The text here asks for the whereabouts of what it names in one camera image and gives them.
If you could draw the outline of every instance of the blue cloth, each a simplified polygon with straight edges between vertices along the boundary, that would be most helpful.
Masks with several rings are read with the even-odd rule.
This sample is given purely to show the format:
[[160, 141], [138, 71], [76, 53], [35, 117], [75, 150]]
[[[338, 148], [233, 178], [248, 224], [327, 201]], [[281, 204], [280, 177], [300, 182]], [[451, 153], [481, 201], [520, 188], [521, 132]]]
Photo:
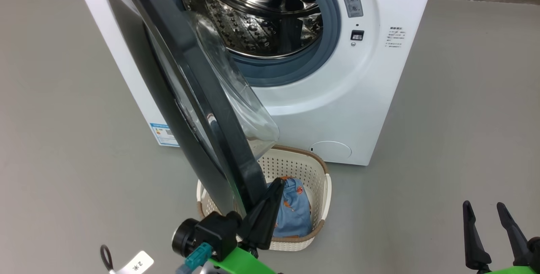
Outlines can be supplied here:
[[274, 237], [304, 237], [311, 233], [311, 210], [302, 182], [293, 177], [282, 177], [285, 189], [281, 198]]

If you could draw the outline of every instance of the teal connector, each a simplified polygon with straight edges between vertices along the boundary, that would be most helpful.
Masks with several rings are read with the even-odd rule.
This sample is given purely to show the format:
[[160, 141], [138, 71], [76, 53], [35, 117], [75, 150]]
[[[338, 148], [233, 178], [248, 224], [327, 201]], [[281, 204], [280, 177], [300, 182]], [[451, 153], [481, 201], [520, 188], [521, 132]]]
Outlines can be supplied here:
[[202, 243], [193, 251], [184, 261], [184, 264], [190, 269], [204, 265], [212, 257], [212, 246], [208, 243]]

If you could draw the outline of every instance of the white tag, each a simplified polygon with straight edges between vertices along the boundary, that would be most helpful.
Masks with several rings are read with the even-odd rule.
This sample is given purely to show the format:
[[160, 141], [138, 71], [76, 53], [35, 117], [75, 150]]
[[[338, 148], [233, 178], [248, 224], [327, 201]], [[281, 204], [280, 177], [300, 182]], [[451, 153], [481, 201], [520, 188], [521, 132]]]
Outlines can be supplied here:
[[116, 274], [142, 274], [154, 264], [154, 259], [145, 251], [140, 251], [131, 262], [128, 262], [121, 270], [116, 271]]

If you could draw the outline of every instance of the open door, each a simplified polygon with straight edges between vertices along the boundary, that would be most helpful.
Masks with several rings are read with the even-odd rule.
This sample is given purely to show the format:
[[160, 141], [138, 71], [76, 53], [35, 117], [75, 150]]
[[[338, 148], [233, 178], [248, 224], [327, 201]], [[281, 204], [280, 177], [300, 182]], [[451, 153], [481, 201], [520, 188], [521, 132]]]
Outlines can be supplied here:
[[137, 68], [222, 214], [241, 216], [266, 191], [257, 158], [278, 128], [212, 22], [172, 0], [108, 0]]

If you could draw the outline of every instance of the laundry basket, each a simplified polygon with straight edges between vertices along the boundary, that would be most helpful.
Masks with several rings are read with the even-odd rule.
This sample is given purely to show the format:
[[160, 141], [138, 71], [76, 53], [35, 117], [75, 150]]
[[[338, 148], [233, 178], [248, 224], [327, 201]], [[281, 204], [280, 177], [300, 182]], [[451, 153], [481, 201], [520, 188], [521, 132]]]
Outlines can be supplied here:
[[[300, 238], [273, 237], [270, 250], [300, 251], [307, 248], [324, 226], [330, 208], [332, 180], [326, 164], [314, 153], [279, 145], [262, 155], [258, 163], [267, 183], [282, 176], [292, 176], [301, 180], [311, 204], [312, 232]], [[200, 181], [197, 183], [197, 208], [202, 218], [213, 211], [218, 211], [218, 207]]]

